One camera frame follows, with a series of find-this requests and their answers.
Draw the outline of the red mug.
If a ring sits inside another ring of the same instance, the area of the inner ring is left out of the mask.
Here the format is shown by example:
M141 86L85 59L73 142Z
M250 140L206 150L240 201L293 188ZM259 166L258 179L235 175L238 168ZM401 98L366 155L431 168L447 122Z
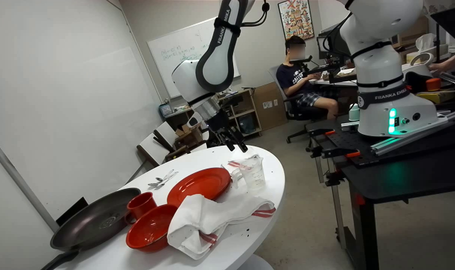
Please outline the red mug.
M128 202L127 214L124 216L124 221L127 224L134 224L143 215L156 207L157 203L154 200L152 192L139 194Z

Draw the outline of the red plate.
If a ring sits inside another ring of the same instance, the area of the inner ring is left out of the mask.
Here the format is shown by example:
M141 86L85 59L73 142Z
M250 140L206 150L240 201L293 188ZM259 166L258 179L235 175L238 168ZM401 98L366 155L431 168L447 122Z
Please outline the red plate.
M179 207L188 195L203 195L216 200L231 183L231 175L224 168L207 168L186 176L170 190L166 203Z

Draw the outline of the white towel with red stripes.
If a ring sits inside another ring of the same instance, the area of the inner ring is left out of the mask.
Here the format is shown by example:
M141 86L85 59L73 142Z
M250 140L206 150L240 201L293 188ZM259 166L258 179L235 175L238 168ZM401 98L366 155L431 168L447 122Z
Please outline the white towel with red stripes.
M229 174L235 169L230 162L220 166ZM231 179L220 202L200 194L188 195L170 223L169 245L200 260L219 244L233 245L233 237L262 232L274 219L285 184L282 167L269 163L262 167L266 183L263 189L248 191L243 179L236 189Z

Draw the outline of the stack of white boards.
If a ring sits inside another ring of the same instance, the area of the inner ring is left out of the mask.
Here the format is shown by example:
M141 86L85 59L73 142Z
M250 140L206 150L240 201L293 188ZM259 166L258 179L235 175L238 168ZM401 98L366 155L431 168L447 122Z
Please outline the stack of white boards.
M177 137L173 128L165 121L137 145L137 150L153 167L158 167L175 151L174 143Z

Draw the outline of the tissue box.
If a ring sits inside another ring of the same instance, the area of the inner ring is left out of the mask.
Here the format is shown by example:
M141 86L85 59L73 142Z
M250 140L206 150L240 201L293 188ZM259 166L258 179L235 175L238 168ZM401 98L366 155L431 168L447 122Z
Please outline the tissue box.
M420 36L413 44L412 48L407 50L407 54L405 55L405 63L411 63L412 60L417 57L419 54L422 53L431 53L436 60L437 56L437 47L435 45L435 41L437 40L437 36L432 33L424 34ZM448 52L448 45L447 44L440 44L439 45L439 56L440 59L447 58L449 56ZM429 56L423 55L418 58L414 63L425 63L429 59Z

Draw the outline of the large cardboard box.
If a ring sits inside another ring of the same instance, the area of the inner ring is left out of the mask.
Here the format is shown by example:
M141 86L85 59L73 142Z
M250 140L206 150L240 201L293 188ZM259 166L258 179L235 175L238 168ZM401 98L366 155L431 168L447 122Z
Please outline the large cardboard box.
M262 130L269 130L288 122L280 89L275 82L257 87L253 93L257 118Z

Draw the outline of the clear plastic measuring jug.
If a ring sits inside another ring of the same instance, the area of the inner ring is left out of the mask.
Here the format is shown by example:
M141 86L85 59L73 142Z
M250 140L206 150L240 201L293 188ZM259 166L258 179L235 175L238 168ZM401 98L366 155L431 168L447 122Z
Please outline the clear plastic measuring jug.
M248 191L263 189L266 183L262 161L263 158L257 154L244 160L231 161L229 164L235 168L231 173L234 188L237 189L243 179Z

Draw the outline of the person's forearm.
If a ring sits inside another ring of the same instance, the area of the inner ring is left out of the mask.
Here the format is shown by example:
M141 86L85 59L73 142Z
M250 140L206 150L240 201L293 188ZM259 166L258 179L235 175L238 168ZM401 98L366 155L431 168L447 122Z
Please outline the person's forearm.
M433 72L448 72L455 69L455 55L442 63L432 63L428 66L428 69Z

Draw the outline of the monitor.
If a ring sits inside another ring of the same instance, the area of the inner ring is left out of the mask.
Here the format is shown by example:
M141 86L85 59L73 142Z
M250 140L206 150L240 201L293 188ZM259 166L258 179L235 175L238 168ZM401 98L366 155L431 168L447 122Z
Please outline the monitor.
M339 24L322 30L316 40L320 59L331 56L348 59L351 56L346 42L341 37Z

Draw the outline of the heap of silver cutlery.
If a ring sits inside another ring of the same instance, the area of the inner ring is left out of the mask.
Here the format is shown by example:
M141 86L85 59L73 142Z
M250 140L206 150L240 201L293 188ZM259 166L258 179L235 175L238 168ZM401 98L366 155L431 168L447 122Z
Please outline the heap of silver cutlery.
M174 176L176 176L178 174L178 171L175 171L174 169L172 169L171 171L169 171L168 174L166 174L166 176L164 176L164 178L157 178L157 182L155 183L149 183L148 184L148 190L158 190L158 189L161 189L170 179L172 179Z

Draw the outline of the office chair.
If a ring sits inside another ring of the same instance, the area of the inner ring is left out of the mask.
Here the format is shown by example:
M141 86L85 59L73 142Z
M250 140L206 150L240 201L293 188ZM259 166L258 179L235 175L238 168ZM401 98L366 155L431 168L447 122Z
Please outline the office chair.
M309 121L310 123L314 123L317 121L325 120L327 116L326 109L316 108L314 106L298 106L297 101L301 97L300 95L287 97L282 90L278 80L277 80L277 66L271 67L268 69L268 72L274 79L274 82L277 84L279 91L281 93L285 111L286 111L286 118L290 121Z

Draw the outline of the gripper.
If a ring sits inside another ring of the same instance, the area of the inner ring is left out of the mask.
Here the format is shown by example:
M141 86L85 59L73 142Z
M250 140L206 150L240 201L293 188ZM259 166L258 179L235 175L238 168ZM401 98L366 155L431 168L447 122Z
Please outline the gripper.
M244 143L244 136L238 128L229 126L229 117L224 110L219 110L214 116L209 117L206 124L231 152L234 151L235 145L243 153L248 151L248 147Z

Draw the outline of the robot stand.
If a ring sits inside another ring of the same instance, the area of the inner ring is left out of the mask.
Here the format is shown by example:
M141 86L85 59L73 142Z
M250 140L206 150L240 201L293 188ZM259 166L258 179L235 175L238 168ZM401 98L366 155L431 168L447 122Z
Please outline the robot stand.
M355 270L379 270L375 205L455 191L455 125L406 145L402 155L375 158L369 146L380 138L341 127L347 117L318 121L305 130L336 133L310 137L309 147L358 149L360 156L314 158L320 183L332 190L336 235Z

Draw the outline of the small open cardboard box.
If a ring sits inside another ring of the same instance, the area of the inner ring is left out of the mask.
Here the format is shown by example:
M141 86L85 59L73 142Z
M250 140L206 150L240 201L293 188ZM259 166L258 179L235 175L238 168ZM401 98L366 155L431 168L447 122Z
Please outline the small open cardboard box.
M194 149L200 144L204 143L205 140L202 136L202 130L200 128L201 124L198 123L194 126L189 126L184 124L181 128L175 130L176 139L174 145L176 148L186 146L189 149Z

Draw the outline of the red bowl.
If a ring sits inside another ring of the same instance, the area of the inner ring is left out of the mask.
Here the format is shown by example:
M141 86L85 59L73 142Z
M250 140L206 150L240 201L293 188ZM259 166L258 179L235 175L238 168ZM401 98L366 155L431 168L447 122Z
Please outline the red bowl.
M168 247L167 233L177 210L178 207L174 205L164 204L143 214L128 231L127 246L145 253Z

